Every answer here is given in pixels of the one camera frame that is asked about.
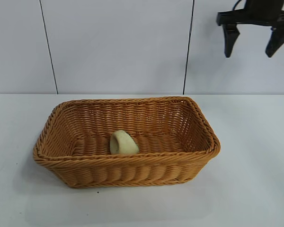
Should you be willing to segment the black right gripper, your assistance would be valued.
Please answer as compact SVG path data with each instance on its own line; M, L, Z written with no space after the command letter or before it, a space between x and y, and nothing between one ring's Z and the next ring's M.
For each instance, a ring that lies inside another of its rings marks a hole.
M216 22L223 25L224 54L231 56L234 44L240 35L236 24L272 26L272 33L266 47L266 55L271 58L284 44L284 0L247 0L241 9L234 5L231 11L219 12Z

